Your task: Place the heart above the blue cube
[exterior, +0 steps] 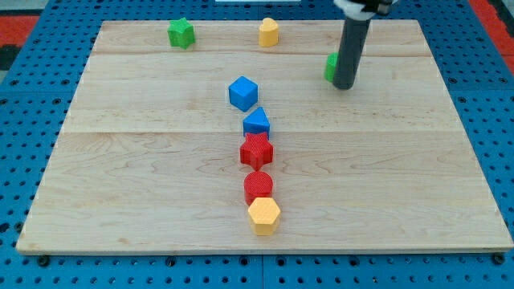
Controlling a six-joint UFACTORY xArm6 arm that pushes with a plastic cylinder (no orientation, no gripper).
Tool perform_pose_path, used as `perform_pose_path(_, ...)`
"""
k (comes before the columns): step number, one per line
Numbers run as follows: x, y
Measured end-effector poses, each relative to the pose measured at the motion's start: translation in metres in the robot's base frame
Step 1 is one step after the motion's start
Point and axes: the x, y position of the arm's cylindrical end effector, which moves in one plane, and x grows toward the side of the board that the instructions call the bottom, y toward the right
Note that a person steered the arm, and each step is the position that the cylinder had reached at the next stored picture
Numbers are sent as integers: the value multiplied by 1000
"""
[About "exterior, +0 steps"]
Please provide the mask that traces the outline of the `robot arm end white black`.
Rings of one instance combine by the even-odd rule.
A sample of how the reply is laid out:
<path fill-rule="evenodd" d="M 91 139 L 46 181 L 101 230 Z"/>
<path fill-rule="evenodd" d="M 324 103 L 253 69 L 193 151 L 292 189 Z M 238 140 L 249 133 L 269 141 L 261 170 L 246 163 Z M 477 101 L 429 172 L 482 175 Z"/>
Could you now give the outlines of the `robot arm end white black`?
<path fill-rule="evenodd" d="M 398 0 L 334 0 L 346 18 L 357 21 L 370 20 L 374 15 L 388 15 Z"/>

